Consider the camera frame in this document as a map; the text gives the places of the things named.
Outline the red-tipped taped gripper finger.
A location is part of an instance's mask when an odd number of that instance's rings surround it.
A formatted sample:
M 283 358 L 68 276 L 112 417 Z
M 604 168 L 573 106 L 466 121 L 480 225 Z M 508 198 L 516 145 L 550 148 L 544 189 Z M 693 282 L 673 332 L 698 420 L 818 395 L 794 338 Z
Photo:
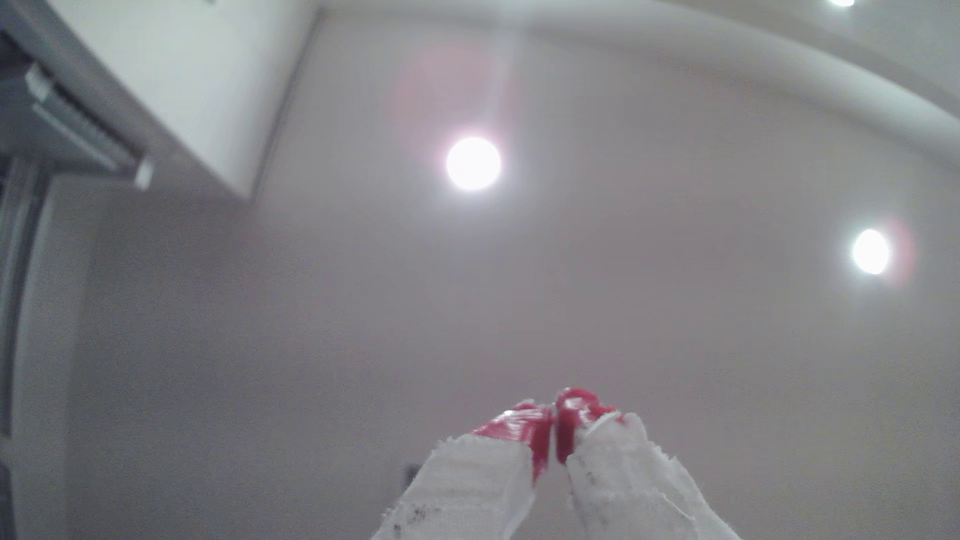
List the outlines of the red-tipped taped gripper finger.
M 556 456 L 587 539 L 739 539 L 642 418 L 582 388 L 555 401 Z
M 524 400 L 432 450 L 372 539 L 511 539 L 550 460 L 551 405 Z

